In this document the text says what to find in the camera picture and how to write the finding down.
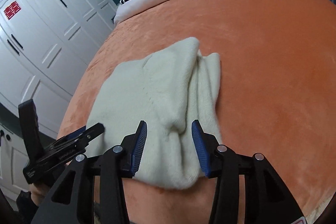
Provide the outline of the person's hand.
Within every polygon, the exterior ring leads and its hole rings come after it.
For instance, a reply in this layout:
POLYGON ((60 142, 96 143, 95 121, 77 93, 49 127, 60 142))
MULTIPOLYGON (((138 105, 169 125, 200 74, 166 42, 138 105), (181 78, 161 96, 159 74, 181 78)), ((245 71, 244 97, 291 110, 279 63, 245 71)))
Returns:
POLYGON ((40 206, 54 182, 59 178, 67 165, 63 164, 56 167, 54 170, 47 172, 45 180, 46 184, 40 181, 37 184, 29 184, 29 192, 31 193, 31 200, 36 206, 40 206))

